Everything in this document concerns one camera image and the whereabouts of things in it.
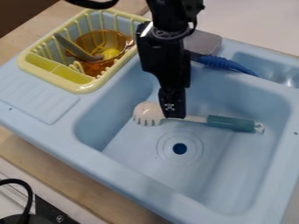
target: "brush handle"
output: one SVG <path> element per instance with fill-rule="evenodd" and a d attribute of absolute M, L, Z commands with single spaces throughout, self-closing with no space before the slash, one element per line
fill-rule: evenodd
<path fill-rule="evenodd" d="M 206 124 L 212 127 L 255 133 L 255 121 L 231 118 L 219 115 L 209 115 Z"/>

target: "dish rack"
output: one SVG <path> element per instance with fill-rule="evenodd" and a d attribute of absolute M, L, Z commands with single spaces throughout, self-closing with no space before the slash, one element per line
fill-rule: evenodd
<path fill-rule="evenodd" d="M 91 77 L 84 74 L 79 61 L 66 56 L 65 48 L 53 34 L 57 32 L 74 41 L 91 31 L 113 30 L 134 38 L 137 26 L 146 20 L 144 17 L 119 10 L 84 10 L 22 52 L 17 59 L 18 66 L 27 73 L 71 93 L 93 92 L 103 86 L 136 54 L 136 46 L 127 50 L 120 59 L 116 59 L 111 67 L 105 67 L 99 75 Z"/>

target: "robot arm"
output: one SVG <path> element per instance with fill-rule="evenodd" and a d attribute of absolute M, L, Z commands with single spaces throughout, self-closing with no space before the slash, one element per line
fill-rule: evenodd
<path fill-rule="evenodd" d="M 185 88 L 190 86 L 190 52 L 184 49 L 184 38 L 197 25 L 197 14 L 205 8 L 203 0 L 146 0 L 153 22 L 140 24 L 136 41 L 145 72 L 154 74 L 160 83 L 158 93 L 165 117 L 185 118 Z M 118 0 L 94 2 L 67 0 L 71 4 L 106 9 Z"/>

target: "toy sink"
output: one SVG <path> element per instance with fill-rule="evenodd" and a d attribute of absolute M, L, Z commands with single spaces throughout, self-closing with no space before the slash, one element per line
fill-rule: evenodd
<path fill-rule="evenodd" d="M 54 32 L 69 26 L 75 38 L 84 19 L 103 13 L 118 12 L 85 10 Z M 299 172 L 299 59 L 224 39 L 219 56 L 260 78 L 192 64 L 188 114 L 253 119 L 265 125 L 262 135 L 181 121 L 143 127 L 133 109 L 157 102 L 159 85 L 142 71 L 136 49 L 93 80 L 64 65 L 52 34 L 0 68 L 3 126 L 173 223 L 281 222 Z M 186 151 L 177 154 L 175 144 Z"/>

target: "utensil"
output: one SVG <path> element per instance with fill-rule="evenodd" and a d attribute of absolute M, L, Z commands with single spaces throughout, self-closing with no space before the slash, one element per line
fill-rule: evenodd
<path fill-rule="evenodd" d="M 54 37 L 60 42 L 61 45 L 63 45 L 68 52 L 70 52 L 72 55 L 78 57 L 81 60 L 94 62 L 96 60 L 102 60 L 103 55 L 97 54 L 97 55 L 91 55 L 88 52 L 84 51 L 83 48 L 76 45 L 71 40 L 68 40 L 67 38 L 63 37 L 59 33 L 54 33 Z"/>
<path fill-rule="evenodd" d="M 229 130 L 238 130 L 246 131 L 251 133 L 263 133 L 264 125 L 260 122 L 255 122 L 252 120 L 225 117 L 219 115 L 208 115 L 208 116 L 194 116 L 188 115 L 184 119 L 180 118 L 165 118 L 163 111 L 160 106 L 154 102 L 144 101 L 138 104 L 133 113 L 133 120 L 137 124 L 142 126 L 157 126 L 163 119 L 195 122 L 195 123 L 205 123 L 208 126 L 229 129 Z"/>

